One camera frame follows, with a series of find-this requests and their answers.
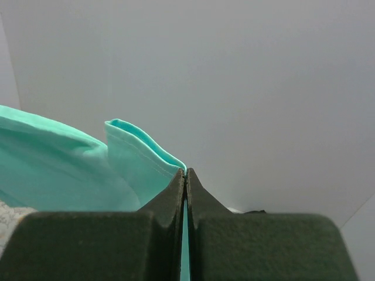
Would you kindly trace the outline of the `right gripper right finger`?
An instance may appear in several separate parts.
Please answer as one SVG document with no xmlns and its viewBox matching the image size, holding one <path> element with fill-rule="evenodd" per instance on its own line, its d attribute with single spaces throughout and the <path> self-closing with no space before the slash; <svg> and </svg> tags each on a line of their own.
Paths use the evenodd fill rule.
<svg viewBox="0 0 375 281">
<path fill-rule="evenodd" d="M 193 169 L 186 180 L 192 280 L 357 280 L 339 229 L 317 214 L 235 214 Z"/>
</svg>

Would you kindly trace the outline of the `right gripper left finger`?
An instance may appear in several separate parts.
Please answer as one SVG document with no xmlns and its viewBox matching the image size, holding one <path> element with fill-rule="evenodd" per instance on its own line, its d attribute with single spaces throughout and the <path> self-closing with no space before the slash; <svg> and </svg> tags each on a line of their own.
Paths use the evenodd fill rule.
<svg viewBox="0 0 375 281">
<path fill-rule="evenodd" d="M 135 212 L 39 212 L 14 230 L 2 280 L 179 280 L 185 174 Z"/>
</svg>

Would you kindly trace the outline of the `teal t shirt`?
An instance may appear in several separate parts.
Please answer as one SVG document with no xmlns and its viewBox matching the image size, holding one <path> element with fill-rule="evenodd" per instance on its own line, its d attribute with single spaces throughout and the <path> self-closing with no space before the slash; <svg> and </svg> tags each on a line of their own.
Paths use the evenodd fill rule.
<svg viewBox="0 0 375 281">
<path fill-rule="evenodd" d="M 138 127 L 113 119 L 107 141 L 1 106 L 1 201 L 39 212 L 135 212 L 186 166 Z"/>
</svg>

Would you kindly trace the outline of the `black garment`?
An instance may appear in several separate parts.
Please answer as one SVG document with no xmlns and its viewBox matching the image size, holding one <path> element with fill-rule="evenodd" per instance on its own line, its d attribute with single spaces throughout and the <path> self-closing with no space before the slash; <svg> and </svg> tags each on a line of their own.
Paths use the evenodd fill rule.
<svg viewBox="0 0 375 281">
<path fill-rule="evenodd" d="M 265 210 L 252 210 L 244 212 L 243 214 L 266 214 Z"/>
</svg>

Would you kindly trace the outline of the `floral table mat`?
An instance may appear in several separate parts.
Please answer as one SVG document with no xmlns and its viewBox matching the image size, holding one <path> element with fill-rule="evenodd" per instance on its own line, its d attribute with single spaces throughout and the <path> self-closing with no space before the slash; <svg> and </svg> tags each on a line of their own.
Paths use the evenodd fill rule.
<svg viewBox="0 0 375 281">
<path fill-rule="evenodd" d="M 14 232 L 15 228 L 21 222 L 21 220 L 31 214 L 35 213 L 36 210 L 29 207 L 10 207 L 5 202 L 1 201 L 1 213 L 0 213 L 0 253 L 4 252 L 4 249 Z"/>
</svg>

